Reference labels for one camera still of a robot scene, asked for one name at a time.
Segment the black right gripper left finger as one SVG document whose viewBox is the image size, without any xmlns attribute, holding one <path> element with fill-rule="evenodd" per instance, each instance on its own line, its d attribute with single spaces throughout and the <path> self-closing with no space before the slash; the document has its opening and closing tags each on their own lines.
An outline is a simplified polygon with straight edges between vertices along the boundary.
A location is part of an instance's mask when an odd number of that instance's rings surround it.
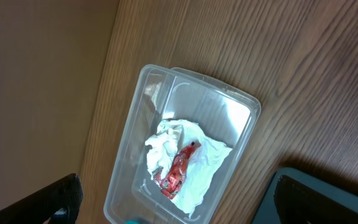
<svg viewBox="0 0 358 224">
<path fill-rule="evenodd" d="M 77 174 L 69 174 L 0 210 L 0 223 L 76 223 L 83 200 Z"/>
</svg>

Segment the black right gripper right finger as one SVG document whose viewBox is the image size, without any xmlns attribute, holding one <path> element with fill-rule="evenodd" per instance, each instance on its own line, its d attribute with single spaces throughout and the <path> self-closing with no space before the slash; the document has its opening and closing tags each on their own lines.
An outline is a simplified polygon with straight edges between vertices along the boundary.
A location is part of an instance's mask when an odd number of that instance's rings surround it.
<svg viewBox="0 0 358 224">
<path fill-rule="evenodd" d="M 287 175 L 279 178 L 274 203 L 281 223 L 358 224 L 358 213 Z"/>
</svg>

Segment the red foil snack wrapper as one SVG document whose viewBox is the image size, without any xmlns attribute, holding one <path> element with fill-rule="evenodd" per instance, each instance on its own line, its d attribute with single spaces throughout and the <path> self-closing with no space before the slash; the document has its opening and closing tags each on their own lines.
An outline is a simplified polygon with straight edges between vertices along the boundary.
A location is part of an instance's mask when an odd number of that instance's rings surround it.
<svg viewBox="0 0 358 224">
<path fill-rule="evenodd" d="M 162 167 L 152 172 L 154 182 L 160 187 L 161 193 L 168 199 L 175 198 L 186 179 L 186 170 L 190 157 L 201 147 L 199 142 L 192 142 L 176 154 L 168 174 L 162 178 Z"/>
</svg>

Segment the large white napkin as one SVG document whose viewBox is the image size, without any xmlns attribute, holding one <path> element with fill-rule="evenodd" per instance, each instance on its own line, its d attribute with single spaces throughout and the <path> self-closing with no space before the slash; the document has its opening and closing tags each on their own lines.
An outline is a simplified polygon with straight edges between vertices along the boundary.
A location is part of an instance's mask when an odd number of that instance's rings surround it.
<svg viewBox="0 0 358 224">
<path fill-rule="evenodd" d="M 225 143 L 205 135 L 197 123 L 185 119 L 161 121 L 157 126 L 157 132 L 145 141 L 145 145 L 151 147 L 146 158 L 147 170 L 153 182 L 152 172 L 162 167 L 164 178 L 176 154 L 192 142 L 199 142 L 201 147 L 190 157 L 186 179 L 181 189 L 174 199 L 169 199 L 188 215 L 192 215 L 195 208 L 202 204 L 214 174 L 232 149 Z"/>
</svg>

